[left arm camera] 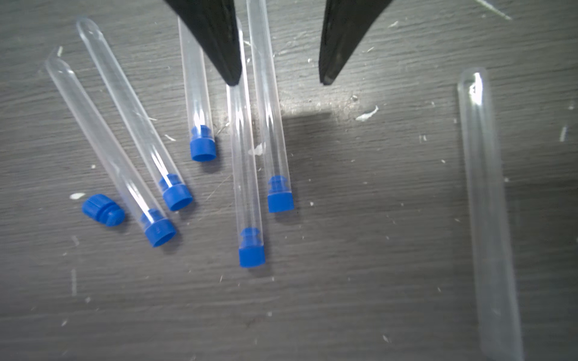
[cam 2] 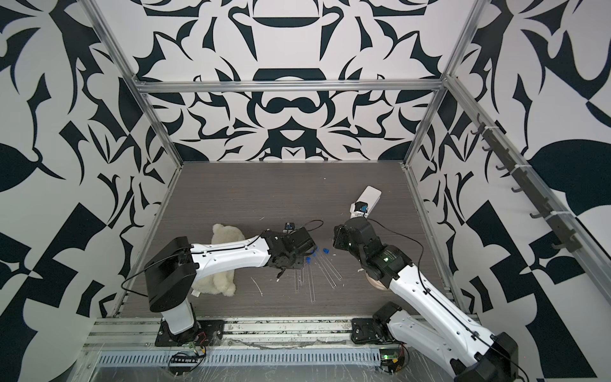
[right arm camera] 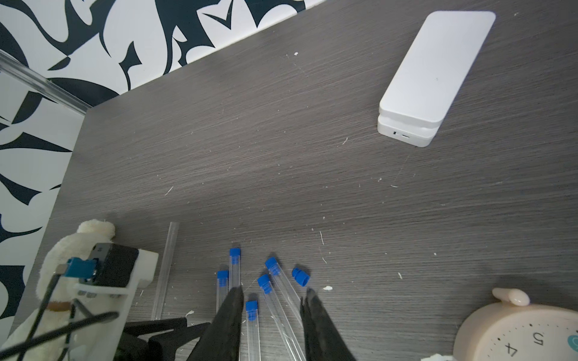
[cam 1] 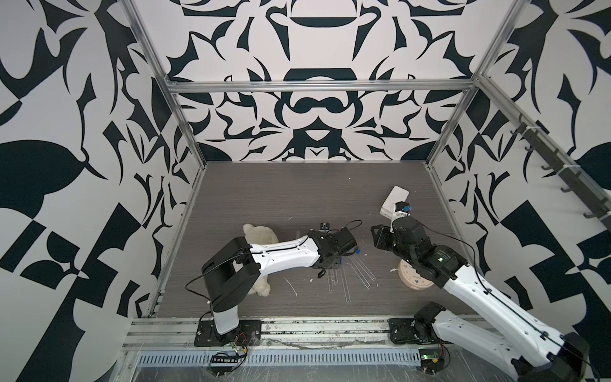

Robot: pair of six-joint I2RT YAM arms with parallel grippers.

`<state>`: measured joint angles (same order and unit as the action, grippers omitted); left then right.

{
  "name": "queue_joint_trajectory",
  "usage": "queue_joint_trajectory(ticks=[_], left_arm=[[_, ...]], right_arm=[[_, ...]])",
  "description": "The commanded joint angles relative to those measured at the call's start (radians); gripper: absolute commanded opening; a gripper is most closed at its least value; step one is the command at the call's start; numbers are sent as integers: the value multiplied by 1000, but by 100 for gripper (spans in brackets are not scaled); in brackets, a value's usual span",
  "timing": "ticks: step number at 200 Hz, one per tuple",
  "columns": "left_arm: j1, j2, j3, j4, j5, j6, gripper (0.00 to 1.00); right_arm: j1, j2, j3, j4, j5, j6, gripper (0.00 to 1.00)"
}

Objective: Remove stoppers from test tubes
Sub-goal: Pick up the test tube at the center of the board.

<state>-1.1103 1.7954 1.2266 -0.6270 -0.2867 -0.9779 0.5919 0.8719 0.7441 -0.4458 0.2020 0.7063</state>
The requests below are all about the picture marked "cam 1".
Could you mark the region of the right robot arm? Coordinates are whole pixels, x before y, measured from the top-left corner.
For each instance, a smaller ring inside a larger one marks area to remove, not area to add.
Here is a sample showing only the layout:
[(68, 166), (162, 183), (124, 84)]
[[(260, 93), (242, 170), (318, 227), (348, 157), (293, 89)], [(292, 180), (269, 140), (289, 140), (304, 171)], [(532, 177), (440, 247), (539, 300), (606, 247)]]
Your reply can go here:
[(590, 346), (576, 333), (562, 334), (530, 315), (485, 282), (458, 252), (433, 244), (422, 223), (412, 216), (394, 219), (390, 226), (371, 228), (376, 248), (391, 251), (431, 281), (472, 308), (489, 332), (430, 303), (415, 319), (432, 329), (441, 342), (450, 342), (488, 361), (515, 381), (582, 381)]

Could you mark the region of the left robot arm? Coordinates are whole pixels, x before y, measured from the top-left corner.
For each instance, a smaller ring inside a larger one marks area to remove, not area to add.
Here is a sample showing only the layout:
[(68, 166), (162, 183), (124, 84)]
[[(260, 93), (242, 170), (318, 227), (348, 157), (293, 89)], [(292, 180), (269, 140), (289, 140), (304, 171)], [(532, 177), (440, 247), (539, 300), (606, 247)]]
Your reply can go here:
[(263, 277), (301, 267), (318, 269), (323, 277), (357, 251), (356, 239), (346, 227), (311, 231), (277, 244), (250, 244), (245, 237), (231, 240), (201, 268), (216, 334), (232, 334), (240, 326), (238, 305)]

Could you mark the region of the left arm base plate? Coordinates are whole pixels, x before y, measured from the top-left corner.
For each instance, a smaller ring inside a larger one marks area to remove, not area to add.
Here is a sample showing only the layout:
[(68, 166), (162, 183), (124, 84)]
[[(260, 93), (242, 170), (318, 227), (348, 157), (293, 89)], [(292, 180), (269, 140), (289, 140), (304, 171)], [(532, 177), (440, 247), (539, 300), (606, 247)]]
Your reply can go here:
[(237, 328), (219, 334), (213, 321), (200, 321), (193, 344), (195, 347), (256, 344), (261, 339), (262, 324), (260, 320), (240, 320)]

